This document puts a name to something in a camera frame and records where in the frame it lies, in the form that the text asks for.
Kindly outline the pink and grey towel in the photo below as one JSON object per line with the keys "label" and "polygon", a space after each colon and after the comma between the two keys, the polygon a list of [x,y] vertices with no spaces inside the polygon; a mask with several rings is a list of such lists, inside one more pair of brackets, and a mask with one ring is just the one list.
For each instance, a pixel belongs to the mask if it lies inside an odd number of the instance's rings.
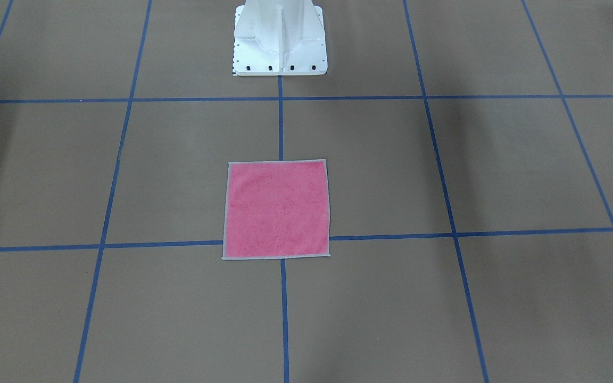
{"label": "pink and grey towel", "polygon": [[228,163],[223,260],[329,256],[326,160]]}

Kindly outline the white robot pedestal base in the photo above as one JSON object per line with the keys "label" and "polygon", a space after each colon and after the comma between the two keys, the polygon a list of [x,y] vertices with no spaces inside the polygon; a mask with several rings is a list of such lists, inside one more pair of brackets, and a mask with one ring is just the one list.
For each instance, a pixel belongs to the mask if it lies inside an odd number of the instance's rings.
{"label": "white robot pedestal base", "polygon": [[312,1],[246,1],[234,15],[233,75],[328,72],[324,12]]}

